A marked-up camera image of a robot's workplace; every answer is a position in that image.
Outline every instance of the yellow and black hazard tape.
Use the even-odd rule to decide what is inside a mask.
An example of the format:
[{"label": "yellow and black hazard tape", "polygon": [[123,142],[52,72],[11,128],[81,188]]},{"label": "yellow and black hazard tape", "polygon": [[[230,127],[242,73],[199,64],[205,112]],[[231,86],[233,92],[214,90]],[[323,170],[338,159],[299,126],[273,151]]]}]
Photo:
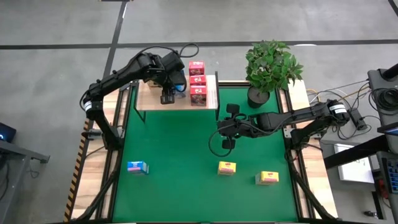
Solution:
[{"label": "yellow and black hazard tape", "polygon": [[[83,129],[85,131],[90,130],[93,127],[93,123],[94,123],[93,121],[86,119]],[[78,186],[79,186],[79,182],[80,182],[81,172],[83,170],[84,161],[85,161],[85,157],[86,157],[86,153],[87,153],[88,142],[89,142],[88,139],[84,138],[83,136],[81,137],[80,143],[79,143],[79,151],[78,151],[77,157],[76,157],[75,169],[73,170],[72,182],[70,184],[68,200],[67,200],[67,207],[66,207],[65,213],[63,215],[64,222],[70,221],[71,216],[72,216],[72,210],[73,210],[73,206],[75,205],[76,194],[77,194],[77,190],[78,190]]]}]

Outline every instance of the computer screen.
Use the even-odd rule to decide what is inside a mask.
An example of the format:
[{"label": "computer screen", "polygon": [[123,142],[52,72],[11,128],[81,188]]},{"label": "computer screen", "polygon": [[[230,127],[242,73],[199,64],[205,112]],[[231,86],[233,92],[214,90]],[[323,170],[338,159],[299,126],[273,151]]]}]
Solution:
[{"label": "computer screen", "polygon": [[3,123],[0,123],[0,141],[12,142],[17,131]]}]

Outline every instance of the potted plant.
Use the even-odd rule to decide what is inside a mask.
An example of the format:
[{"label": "potted plant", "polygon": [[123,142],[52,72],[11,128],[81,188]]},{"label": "potted plant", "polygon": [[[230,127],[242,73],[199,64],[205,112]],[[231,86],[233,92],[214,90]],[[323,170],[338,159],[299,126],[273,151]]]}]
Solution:
[{"label": "potted plant", "polygon": [[248,90],[248,104],[252,108],[259,108],[269,99],[274,89],[288,89],[290,80],[302,80],[300,74],[303,65],[297,63],[285,43],[276,40],[261,41],[253,44],[253,49],[246,53],[249,64],[246,67],[246,80],[250,81]]}]

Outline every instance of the wooden platform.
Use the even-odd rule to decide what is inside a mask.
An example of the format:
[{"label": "wooden platform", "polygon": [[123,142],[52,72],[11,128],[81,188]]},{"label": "wooden platform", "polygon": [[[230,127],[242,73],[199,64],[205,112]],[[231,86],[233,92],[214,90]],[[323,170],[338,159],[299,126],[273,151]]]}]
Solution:
[{"label": "wooden platform", "polygon": [[207,87],[207,104],[206,106],[191,106],[191,100],[189,97],[190,92],[189,81],[187,83],[187,89],[185,90],[187,97],[175,98],[175,103],[160,105],[160,95],[162,95],[162,89],[157,87],[149,87],[143,81],[139,82],[138,87],[138,99],[136,108],[138,111],[153,111],[153,110],[217,110],[217,86],[216,76],[206,76],[206,87]]},{"label": "wooden platform", "polygon": [[[289,92],[290,92],[292,107],[294,110],[298,110],[309,106],[304,82],[296,82],[295,86],[290,85]],[[108,121],[112,121],[114,118],[115,107],[119,93],[123,94],[122,97],[123,100],[121,103],[121,109],[117,123],[118,126],[123,124],[123,120],[125,117],[124,115],[126,112],[128,91],[124,92],[114,91],[112,92],[112,94],[109,94],[104,99],[105,115]],[[284,111],[288,111],[286,104],[286,97],[282,91],[280,92],[280,95]],[[308,123],[309,122],[300,123],[297,125],[297,127],[302,128],[306,126]],[[95,124],[93,125],[93,128],[98,129],[98,127]],[[310,144],[319,146],[319,142],[316,140],[311,140]],[[67,221],[71,218],[79,217],[90,205],[90,203],[93,201],[96,194],[100,190],[107,151],[105,149],[101,149],[87,158],[85,158],[85,155],[96,150],[101,146],[103,146],[103,142],[101,139],[88,142],[86,139],[83,138],[80,143],[80,148],[83,154],[78,155],[78,158],[76,160],[76,163],[79,159],[81,160],[81,162],[80,162],[80,167],[77,166],[75,167],[70,193],[68,197],[68,202],[67,202],[67,209],[65,210],[64,221]],[[113,152],[111,169],[114,167],[114,161],[116,159],[117,153],[118,152]],[[314,195],[317,197],[320,203],[326,208],[326,210],[334,217],[337,217],[337,211],[333,200],[333,195],[330,189],[326,168],[323,163],[322,152],[318,149],[307,147],[302,150],[302,154],[303,154],[303,159],[305,161],[305,169],[307,172],[308,182],[311,191],[314,193]],[[299,170],[299,164],[297,161],[295,162],[295,165],[296,169]],[[110,193],[111,193],[111,188],[108,190],[104,200],[103,218],[107,217],[106,215],[108,214]],[[300,187],[299,187],[299,194],[302,204],[303,216],[308,217],[306,198]]]}]

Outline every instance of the green leaves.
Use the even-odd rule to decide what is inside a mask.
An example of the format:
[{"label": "green leaves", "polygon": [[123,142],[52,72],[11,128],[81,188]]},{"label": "green leaves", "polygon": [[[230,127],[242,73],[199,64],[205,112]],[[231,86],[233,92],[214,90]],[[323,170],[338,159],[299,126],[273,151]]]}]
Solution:
[{"label": "green leaves", "polygon": [[290,49],[285,43],[276,40],[254,43],[246,53],[248,66],[246,79],[264,93],[275,88],[287,90],[290,80],[293,84],[301,80],[303,65],[294,55],[284,50]]},{"label": "green leaves", "polygon": [[262,77],[259,76],[259,75],[251,75],[251,79],[252,79],[252,80],[260,81],[260,80],[262,80]]},{"label": "green leaves", "polygon": [[274,58],[271,55],[266,56],[266,62],[268,65],[272,64],[274,62]]},{"label": "green leaves", "polygon": [[282,72],[282,75],[283,75],[283,76],[286,75],[286,73],[287,73],[287,67],[286,67],[286,66],[283,66],[281,72]]},{"label": "green leaves", "polygon": [[265,77],[265,79],[266,79],[266,82],[267,82],[267,83],[269,83],[269,82],[272,81],[272,78],[271,78],[271,77]]}]

